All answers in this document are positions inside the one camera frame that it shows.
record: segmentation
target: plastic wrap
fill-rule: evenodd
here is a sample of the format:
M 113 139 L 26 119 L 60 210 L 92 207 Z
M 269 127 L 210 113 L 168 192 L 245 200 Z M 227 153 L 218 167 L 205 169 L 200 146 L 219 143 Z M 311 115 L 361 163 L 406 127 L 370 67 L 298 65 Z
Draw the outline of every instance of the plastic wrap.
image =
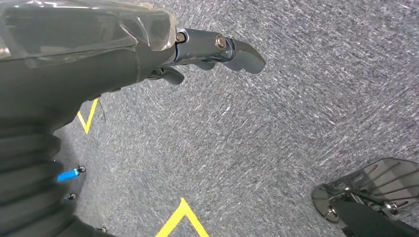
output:
M 25 59 L 31 68 L 139 44 L 162 51 L 175 38 L 174 17 L 148 3 L 0 0 L 0 61 Z

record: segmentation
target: black plastic part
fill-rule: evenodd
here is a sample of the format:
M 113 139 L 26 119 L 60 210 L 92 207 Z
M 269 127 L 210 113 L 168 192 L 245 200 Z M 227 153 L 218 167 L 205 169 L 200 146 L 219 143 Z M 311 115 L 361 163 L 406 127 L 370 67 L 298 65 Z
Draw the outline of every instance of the black plastic part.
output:
M 355 237 L 418 237 L 419 231 L 401 222 L 391 221 L 372 208 L 341 200 L 331 201 L 332 207 Z
M 139 45 L 34 69 L 24 60 L 0 63 L 0 236 L 112 236 L 80 221 L 63 198 L 67 186 L 56 182 L 63 166 L 53 161 L 60 140 L 53 133 L 82 102 L 147 78 L 173 53 Z

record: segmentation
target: gray carpet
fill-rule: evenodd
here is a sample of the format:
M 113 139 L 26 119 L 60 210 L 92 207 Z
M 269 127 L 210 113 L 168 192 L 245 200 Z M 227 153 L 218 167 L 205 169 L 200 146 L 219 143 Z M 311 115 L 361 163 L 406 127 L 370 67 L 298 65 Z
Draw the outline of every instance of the gray carpet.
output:
M 312 207 L 316 185 L 387 156 L 419 161 L 418 1 L 154 4 L 251 43 L 266 69 L 179 68 L 179 86 L 104 94 L 89 135 L 77 118 L 59 130 L 57 159 L 87 167 L 72 189 L 89 224 L 153 237 L 182 197 L 214 237 L 342 236 Z M 401 217 L 419 227 L 417 213 Z M 171 236 L 197 234 L 183 220 Z

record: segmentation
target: yellow floor marking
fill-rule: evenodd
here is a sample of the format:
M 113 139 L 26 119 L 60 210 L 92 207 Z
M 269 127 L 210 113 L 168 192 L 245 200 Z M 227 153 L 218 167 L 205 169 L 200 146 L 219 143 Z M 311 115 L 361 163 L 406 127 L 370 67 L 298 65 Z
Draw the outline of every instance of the yellow floor marking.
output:
M 156 237 L 168 237 L 184 216 L 186 216 L 189 219 L 192 226 L 195 228 L 196 232 L 199 234 L 200 237 L 209 237 L 204 227 L 199 222 L 198 218 L 196 217 L 191 207 L 188 205 L 184 198 L 180 199 L 180 204 L 177 207 L 176 211 L 174 211 L 174 213 L 163 226 L 163 228 L 157 233 Z
M 86 132 L 86 134 L 88 134 L 89 130 L 90 130 L 91 122 L 93 120 L 93 115 L 94 115 L 94 112 L 95 112 L 96 106 L 97 106 L 97 100 L 98 99 L 93 100 L 92 108 L 90 109 L 90 114 L 89 114 L 89 118 L 87 119 L 87 122 L 84 121 L 83 116 L 80 113 L 80 111 L 77 113 L 77 116 L 79 117 L 80 122 L 82 123 L 82 126 L 83 126 L 84 131 Z

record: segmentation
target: bolt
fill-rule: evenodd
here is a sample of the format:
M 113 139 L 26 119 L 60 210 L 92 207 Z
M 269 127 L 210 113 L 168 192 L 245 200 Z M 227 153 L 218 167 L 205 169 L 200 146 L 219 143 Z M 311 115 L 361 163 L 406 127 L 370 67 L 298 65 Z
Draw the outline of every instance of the bolt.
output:
M 186 36 L 182 32 L 178 32 L 176 35 L 176 42 L 183 43 L 186 41 Z
M 399 213 L 399 210 L 397 209 L 397 205 L 392 202 L 392 201 L 388 201 L 388 202 L 384 202 L 384 206 L 390 211 L 391 214 L 393 215 L 397 215 Z
M 215 46 L 221 51 L 225 50 L 225 48 L 227 47 L 227 41 L 226 41 L 225 37 L 222 36 L 222 35 L 216 36 L 215 37 Z
M 336 213 L 335 209 L 331 206 L 329 207 L 329 210 L 328 210 L 327 214 L 330 215 L 330 216 L 337 217 L 337 213 Z

